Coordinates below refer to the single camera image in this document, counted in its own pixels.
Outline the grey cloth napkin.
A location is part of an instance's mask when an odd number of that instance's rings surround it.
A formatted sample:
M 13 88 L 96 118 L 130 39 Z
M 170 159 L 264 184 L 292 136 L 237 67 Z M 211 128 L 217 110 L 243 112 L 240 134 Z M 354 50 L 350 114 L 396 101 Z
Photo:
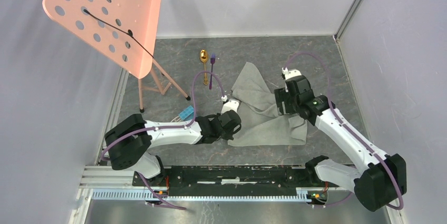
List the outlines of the grey cloth napkin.
M 304 145 L 307 122 L 299 115 L 279 115 L 275 96 L 257 67 L 247 62 L 231 88 L 239 101 L 241 130 L 228 144 L 232 147 L 259 145 Z

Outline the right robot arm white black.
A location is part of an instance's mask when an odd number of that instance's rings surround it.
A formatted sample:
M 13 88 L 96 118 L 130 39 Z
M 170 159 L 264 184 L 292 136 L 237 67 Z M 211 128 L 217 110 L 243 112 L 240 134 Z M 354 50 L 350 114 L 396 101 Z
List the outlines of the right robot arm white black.
M 315 96 L 307 77 L 284 73 L 285 86 L 274 91 L 279 115 L 297 114 L 324 132 L 349 157 L 353 166 L 320 155 L 305 164 L 304 178 L 311 186 L 323 181 L 353 193 L 369 211 L 384 206 L 403 209 L 407 192 L 406 162 L 371 143 L 344 118 L 325 95 Z

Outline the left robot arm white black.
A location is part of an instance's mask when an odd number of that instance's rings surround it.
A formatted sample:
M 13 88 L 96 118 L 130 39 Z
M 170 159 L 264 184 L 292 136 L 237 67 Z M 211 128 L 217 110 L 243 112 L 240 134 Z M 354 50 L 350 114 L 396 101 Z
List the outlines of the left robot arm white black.
M 101 160 L 109 162 L 113 170 L 132 169 L 153 186 L 159 186 L 166 172 L 160 157 L 148 152 L 151 147 L 232 140 L 240 129 L 241 118 L 234 110 L 173 123 L 148 121 L 133 114 L 105 134 Z

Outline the colourful toy block pile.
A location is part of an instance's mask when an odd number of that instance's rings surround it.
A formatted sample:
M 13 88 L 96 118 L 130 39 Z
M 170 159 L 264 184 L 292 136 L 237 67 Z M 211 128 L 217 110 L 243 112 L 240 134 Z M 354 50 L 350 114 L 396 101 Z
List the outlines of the colourful toy block pile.
M 188 121 L 193 118 L 194 108 L 192 105 L 186 107 L 182 112 L 178 114 L 175 118 L 171 120 L 171 122 L 180 122 L 180 121 Z

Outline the purple fork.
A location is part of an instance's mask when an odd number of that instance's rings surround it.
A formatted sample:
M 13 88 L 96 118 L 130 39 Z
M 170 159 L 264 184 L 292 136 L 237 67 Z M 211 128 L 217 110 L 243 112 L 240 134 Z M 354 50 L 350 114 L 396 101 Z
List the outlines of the purple fork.
M 214 67 L 215 62 L 216 62 L 216 54 L 215 54 L 215 53 L 212 53 L 212 54 L 211 54 L 211 58 L 210 58 L 211 73 L 213 73 L 213 67 Z M 212 83 L 213 83 L 213 80 L 212 80 L 212 79 L 213 79 L 213 75 L 211 74 L 211 75 L 210 75 L 210 81 L 209 81 L 209 90 L 212 89 Z

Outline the gold spoon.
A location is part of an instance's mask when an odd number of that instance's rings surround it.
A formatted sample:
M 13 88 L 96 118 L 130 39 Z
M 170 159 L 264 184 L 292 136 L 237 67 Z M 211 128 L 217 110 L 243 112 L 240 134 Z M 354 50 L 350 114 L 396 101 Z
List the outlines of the gold spoon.
M 200 51 L 200 60 L 203 63 L 203 68 L 206 71 L 207 70 L 207 62 L 209 61 L 209 54 L 206 50 L 201 50 Z M 204 85 L 208 85 L 209 84 L 209 80 L 207 77 L 207 74 L 204 74 L 204 78 L 203 78 L 203 84 Z

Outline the pink perforated music stand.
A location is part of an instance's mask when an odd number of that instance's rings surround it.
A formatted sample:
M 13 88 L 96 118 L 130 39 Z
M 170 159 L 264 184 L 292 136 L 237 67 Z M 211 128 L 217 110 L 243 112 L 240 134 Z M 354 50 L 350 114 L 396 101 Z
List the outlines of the pink perforated music stand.
M 133 75 L 168 73 L 154 58 L 161 0 L 43 0 L 47 16 Z

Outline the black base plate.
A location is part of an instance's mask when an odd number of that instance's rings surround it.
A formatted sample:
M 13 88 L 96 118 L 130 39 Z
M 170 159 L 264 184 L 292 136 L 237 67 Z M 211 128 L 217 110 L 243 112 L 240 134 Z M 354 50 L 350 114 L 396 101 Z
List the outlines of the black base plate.
M 148 179 L 154 191 L 168 188 L 169 196 L 292 196 L 296 188 L 334 188 L 310 175 L 303 166 L 211 165 L 166 167 Z

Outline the aluminium frame rail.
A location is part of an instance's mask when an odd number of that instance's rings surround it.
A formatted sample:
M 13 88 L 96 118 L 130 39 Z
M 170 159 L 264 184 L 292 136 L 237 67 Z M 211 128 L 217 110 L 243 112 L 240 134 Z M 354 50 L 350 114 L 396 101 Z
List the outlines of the aluminium frame rail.
M 161 178 L 147 180 L 150 189 L 132 169 L 87 166 L 80 188 L 92 189 L 96 199 L 156 202 L 164 200 L 309 202 L 328 198 L 344 188 L 312 179 L 302 165 L 167 166 Z

